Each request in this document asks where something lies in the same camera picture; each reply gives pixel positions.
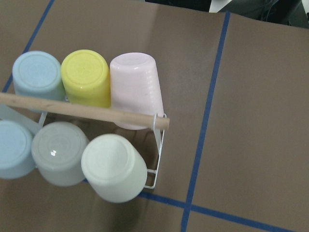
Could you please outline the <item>pink plastic cup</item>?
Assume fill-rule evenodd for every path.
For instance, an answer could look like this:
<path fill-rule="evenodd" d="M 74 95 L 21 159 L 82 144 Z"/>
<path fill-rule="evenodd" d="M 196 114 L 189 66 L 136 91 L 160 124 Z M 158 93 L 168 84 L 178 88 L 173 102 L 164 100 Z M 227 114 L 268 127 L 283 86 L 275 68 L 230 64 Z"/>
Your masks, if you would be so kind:
<path fill-rule="evenodd" d="M 110 62 L 111 108 L 145 115 L 164 115 L 155 59 L 125 53 Z"/>

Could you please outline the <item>pale green plastic cup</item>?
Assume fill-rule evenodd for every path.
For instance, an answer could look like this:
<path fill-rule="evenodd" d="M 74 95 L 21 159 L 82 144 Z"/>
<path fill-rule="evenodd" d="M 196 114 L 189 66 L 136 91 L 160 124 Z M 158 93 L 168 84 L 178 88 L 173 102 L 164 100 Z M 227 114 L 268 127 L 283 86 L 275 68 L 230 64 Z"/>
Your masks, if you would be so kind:
<path fill-rule="evenodd" d="M 136 148 L 123 136 L 104 134 L 85 148 L 82 171 L 94 191 L 111 203 L 137 197 L 147 180 L 147 167 Z"/>

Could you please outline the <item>yellow plastic cup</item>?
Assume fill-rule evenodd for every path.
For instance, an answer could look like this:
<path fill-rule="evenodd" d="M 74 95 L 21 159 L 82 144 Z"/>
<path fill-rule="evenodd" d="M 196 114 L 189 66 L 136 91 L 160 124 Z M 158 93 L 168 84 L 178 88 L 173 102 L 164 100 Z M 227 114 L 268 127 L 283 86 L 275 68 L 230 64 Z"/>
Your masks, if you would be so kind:
<path fill-rule="evenodd" d="M 61 77 L 69 102 L 111 106 L 110 70 L 99 53 L 87 49 L 70 53 L 61 64 Z"/>

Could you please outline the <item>grey plastic cup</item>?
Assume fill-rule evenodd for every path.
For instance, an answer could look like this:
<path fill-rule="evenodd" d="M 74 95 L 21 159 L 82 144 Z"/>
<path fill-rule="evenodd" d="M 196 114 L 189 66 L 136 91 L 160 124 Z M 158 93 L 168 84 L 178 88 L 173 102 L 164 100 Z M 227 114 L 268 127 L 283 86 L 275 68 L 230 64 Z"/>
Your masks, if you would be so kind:
<path fill-rule="evenodd" d="M 88 143 L 88 138 L 76 125 L 53 122 L 34 136 L 32 157 L 47 182 L 60 187 L 73 186 L 85 179 L 81 158 Z"/>

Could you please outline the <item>light blue plastic cup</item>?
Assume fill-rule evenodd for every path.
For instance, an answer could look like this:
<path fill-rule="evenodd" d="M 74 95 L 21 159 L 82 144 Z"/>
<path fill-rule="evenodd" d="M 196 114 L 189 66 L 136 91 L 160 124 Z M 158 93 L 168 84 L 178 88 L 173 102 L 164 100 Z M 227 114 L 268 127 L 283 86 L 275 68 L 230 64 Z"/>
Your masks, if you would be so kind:
<path fill-rule="evenodd" d="M 35 168 L 31 154 L 33 136 L 22 125 L 8 120 L 0 122 L 0 177 L 17 179 Z"/>

